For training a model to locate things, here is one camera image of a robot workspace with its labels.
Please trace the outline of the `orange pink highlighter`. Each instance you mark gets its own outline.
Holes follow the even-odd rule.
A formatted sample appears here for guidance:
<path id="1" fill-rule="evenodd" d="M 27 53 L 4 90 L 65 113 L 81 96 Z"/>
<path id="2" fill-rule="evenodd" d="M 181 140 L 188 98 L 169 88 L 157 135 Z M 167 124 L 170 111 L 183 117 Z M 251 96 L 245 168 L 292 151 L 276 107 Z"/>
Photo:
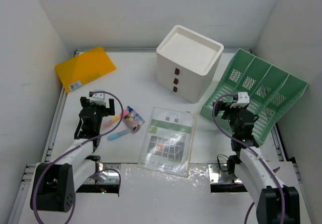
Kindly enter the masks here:
<path id="1" fill-rule="evenodd" d="M 108 120 L 106 123 L 102 124 L 102 128 L 103 129 L 108 128 L 119 120 L 120 120 L 120 115 L 116 115 L 113 118 L 111 118 L 110 120 Z"/>

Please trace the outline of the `blue highlighter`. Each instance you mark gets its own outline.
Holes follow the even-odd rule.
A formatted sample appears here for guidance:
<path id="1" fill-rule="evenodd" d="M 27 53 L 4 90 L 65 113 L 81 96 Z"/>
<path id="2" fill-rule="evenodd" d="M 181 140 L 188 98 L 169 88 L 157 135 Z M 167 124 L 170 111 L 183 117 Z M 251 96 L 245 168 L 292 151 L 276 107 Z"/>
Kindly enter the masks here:
<path id="1" fill-rule="evenodd" d="M 110 134 L 108 136 L 108 140 L 109 141 L 112 141 L 112 140 L 115 140 L 115 139 L 118 139 L 124 135 L 127 135 L 131 133 L 131 130 L 130 129 L 125 129 L 125 130 L 122 130 L 122 131 L 119 131 L 119 132 L 116 132 L 116 133 L 113 133 L 113 134 Z"/>

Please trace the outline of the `clear spray bottle blue cap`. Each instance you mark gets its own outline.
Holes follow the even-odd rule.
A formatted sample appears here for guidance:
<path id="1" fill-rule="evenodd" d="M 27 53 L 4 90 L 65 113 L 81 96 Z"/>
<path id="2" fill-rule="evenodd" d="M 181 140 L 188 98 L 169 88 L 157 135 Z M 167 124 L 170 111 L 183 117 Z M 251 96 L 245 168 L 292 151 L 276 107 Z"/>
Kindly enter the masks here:
<path id="1" fill-rule="evenodd" d="M 143 125 L 145 123 L 144 119 L 130 106 L 127 106 L 127 109 L 130 115 L 133 117 L 135 121 L 138 122 L 139 125 Z"/>

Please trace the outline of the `white three-drawer cabinet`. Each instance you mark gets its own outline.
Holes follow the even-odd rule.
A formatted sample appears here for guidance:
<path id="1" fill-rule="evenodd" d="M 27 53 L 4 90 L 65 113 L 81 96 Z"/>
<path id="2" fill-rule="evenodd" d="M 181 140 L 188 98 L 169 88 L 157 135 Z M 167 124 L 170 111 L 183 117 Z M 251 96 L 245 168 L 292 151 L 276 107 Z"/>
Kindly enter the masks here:
<path id="1" fill-rule="evenodd" d="M 223 44 L 176 25 L 156 49 L 157 82 L 197 103 L 210 86 Z"/>

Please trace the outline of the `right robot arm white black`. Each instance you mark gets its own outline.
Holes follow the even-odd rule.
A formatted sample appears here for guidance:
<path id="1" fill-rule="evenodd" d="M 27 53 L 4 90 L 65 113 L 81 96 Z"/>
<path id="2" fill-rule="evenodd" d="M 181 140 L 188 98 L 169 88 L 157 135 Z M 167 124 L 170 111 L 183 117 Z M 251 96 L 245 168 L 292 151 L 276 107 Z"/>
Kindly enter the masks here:
<path id="1" fill-rule="evenodd" d="M 224 134 L 231 139 L 235 152 L 227 160 L 230 175 L 241 179 L 256 207 L 258 223 L 300 223 L 299 193 L 295 187 L 288 187 L 264 160 L 258 143 L 253 136 L 257 117 L 246 107 L 234 102 L 213 103 L 213 118 L 222 112 L 232 133 Z"/>

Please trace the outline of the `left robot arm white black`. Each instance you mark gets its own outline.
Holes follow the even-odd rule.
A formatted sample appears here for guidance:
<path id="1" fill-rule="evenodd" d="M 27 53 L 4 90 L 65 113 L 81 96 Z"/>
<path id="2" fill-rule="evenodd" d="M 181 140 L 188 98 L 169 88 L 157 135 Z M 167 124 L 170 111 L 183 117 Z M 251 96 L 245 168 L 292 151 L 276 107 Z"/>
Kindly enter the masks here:
<path id="1" fill-rule="evenodd" d="M 30 208 L 37 211 L 68 212 L 75 202 L 75 192 L 98 171 L 99 156 L 93 153 L 100 144 L 104 117 L 115 115 L 114 99 L 102 93 L 81 97 L 82 109 L 73 144 L 50 163 L 40 163 L 35 170 Z"/>

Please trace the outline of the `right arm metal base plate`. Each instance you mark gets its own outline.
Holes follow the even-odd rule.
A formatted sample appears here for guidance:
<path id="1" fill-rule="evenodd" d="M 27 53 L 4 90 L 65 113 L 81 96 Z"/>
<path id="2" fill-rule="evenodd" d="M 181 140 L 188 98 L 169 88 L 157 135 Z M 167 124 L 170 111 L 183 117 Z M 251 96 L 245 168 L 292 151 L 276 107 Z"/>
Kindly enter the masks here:
<path id="1" fill-rule="evenodd" d="M 208 173 L 211 184 L 242 184 L 242 181 L 234 175 L 224 172 L 226 170 L 226 164 L 209 164 Z"/>

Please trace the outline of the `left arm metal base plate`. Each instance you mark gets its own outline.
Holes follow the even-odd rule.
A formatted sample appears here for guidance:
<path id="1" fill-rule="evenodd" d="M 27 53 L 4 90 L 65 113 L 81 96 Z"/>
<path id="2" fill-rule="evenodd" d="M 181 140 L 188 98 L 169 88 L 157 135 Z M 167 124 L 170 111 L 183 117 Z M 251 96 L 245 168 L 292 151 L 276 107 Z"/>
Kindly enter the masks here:
<path id="1" fill-rule="evenodd" d="M 107 164 L 103 163 L 102 166 L 98 167 L 99 171 L 102 170 L 99 174 L 95 175 L 92 178 L 88 178 L 85 180 L 84 185 L 97 184 L 97 185 L 112 185 L 119 184 L 120 177 L 118 172 L 121 171 L 120 164 Z"/>

